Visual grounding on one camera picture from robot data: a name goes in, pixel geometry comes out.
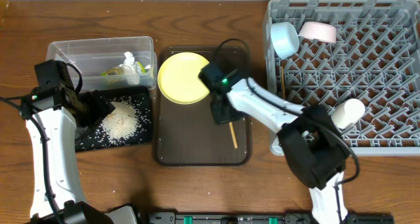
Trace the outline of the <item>yellow snack wrapper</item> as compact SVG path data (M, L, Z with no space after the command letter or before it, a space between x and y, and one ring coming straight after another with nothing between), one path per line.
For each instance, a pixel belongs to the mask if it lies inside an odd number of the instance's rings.
M145 74L149 71L150 65L144 66L142 63L135 61L138 64L139 74ZM124 75L123 64L120 64L116 67L111 68L105 72L100 73L101 76L115 76L115 75Z

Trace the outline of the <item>yellow plate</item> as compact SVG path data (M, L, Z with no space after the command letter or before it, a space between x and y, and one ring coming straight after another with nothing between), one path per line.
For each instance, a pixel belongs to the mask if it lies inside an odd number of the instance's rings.
M157 74L161 93L177 104L193 104L204 99L209 90L198 75L208 64L209 61L197 53L183 52L170 56Z

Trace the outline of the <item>white tissue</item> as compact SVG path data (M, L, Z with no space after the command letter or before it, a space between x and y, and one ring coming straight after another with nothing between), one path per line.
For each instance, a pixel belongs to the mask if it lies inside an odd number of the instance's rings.
M123 72L129 76L127 83L129 85L138 85L140 83L138 64L135 62L135 58L131 52L125 52L124 56Z

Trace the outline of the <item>light blue bowl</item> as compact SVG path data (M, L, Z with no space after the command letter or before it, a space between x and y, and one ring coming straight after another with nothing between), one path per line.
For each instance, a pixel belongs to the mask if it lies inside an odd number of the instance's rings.
M287 59L299 50L298 34L290 22L273 24L270 34L273 48L280 59Z

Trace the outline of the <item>white cup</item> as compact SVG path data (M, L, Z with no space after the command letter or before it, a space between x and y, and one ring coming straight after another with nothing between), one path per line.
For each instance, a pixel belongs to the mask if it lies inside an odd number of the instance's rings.
M346 129L354 125L365 113L365 106L358 99L348 99L335 107L331 119L339 129Z

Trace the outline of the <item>pink white bowl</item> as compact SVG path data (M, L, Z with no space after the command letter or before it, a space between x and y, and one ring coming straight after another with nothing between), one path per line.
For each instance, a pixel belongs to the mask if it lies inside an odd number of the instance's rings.
M326 43L336 43L337 29L335 26L321 22L305 22L298 36L309 40L317 39Z

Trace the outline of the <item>wooden chopstick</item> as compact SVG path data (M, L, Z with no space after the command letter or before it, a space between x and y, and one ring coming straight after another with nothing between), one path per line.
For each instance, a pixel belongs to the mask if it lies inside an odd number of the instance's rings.
M283 97L283 99L286 99L286 93L285 93L285 74L284 74L284 67L283 66L280 66L280 72L281 72L282 97Z
M236 138L236 133L234 131L234 125L232 122L229 122L229 128L230 128L230 133L231 133L231 137L232 137L232 142L234 144L234 148L238 149L238 142L237 142L237 138Z

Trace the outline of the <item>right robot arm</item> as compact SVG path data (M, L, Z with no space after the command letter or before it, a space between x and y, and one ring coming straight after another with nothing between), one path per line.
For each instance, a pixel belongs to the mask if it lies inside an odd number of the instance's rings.
M324 106L293 104L263 89L253 78L235 70L225 73L214 63L202 68L198 77L210 92L215 123L230 123L245 115L259 120L276 134L290 170L309 188L313 218L318 223L345 220L344 170L354 153Z

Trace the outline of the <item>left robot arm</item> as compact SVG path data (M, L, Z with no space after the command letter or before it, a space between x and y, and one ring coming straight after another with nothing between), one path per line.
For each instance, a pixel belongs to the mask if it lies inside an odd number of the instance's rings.
M92 127L114 110L100 91L78 95L67 86L39 86L22 99L22 117L30 133L35 188L31 223L88 222L97 215L87 204L75 155L78 127Z

